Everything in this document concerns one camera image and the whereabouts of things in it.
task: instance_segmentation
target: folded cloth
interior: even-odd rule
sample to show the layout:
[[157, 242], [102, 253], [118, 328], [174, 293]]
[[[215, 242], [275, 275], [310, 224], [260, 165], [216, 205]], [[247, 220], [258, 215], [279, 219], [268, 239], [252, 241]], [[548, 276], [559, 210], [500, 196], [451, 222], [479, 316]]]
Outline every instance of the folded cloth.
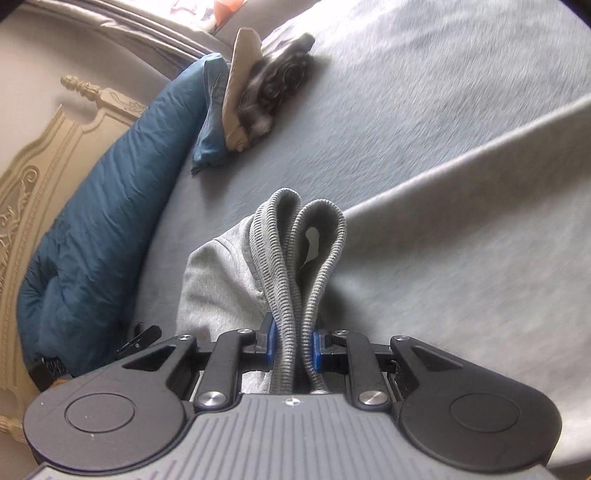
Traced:
[[[314, 259], [306, 236], [310, 229], [319, 239]], [[327, 391], [312, 366], [311, 338], [345, 238], [345, 217], [332, 202], [315, 200], [301, 207], [293, 190], [275, 192], [254, 215], [189, 256], [177, 334], [208, 341], [236, 325], [257, 329], [271, 312], [279, 333], [271, 391], [293, 391], [300, 359], [312, 390]], [[268, 380], [259, 372], [246, 375], [242, 390], [266, 389]]]
[[271, 131], [277, 108], [306, 77], [312, 45], [314, 37], [309, 33], [280, 42], [252, 68], [238, 107], [238, 118], [250, 143]]
[[222, 108], [226, 148], [230, 151], [241, 152], [248, 148], [248, 135], [240, 123], [236, 109], [250, 79], [251, 70], [261, 58], [261, 38], [258, 33], [251, 28], [238, 30]]

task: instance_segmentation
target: metal screw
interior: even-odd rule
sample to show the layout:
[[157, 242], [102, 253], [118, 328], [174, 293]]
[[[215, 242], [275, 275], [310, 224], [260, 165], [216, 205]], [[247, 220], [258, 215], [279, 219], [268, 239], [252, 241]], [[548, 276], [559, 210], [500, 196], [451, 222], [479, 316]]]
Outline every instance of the metal screw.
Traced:
[[283, 403], [288, 407], [297, 407], [301, 403], [301, 400], [299, 398], [289, 397]]
[[226, 396], [222, 392], [211, 391], [199, 395], [197, 402], [204, 407], [219, 407], [226, 401]]
[[383, 405], [388, 396], [380, 390], [368, 390], [359, 394], [359, 401], [364, 405]]

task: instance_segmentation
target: blue duvet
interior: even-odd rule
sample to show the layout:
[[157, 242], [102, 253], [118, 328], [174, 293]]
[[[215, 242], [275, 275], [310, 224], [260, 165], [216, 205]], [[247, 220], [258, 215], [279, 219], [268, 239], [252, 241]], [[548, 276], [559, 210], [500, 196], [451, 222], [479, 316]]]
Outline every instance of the blue duvet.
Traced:
[[58, 356], [82, 375], [125, 343], [125, 310], [181, 166], [191, 149], [196, 159], [225, 151], [220, 101], [227, 81], [228, 65], [211, 54], [168, 84], [43, 236], [17, 304], [28, 368]]

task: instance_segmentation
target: ornate headboard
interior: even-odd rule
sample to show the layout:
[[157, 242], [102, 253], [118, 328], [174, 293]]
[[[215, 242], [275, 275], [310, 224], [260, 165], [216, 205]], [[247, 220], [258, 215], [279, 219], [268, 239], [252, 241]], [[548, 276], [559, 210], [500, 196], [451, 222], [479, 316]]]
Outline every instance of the ornate headboard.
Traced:
[[0, 432], [20, 442], [25, 442], [22, 416], [39, 394], [22, 360], [15, 316], [29, 260], [90, 169], [145, 109], [73, 76], [62, 77], [61, 84], [96, 104], [94, 121], [80, 125], [59, 107], [0, 178]]

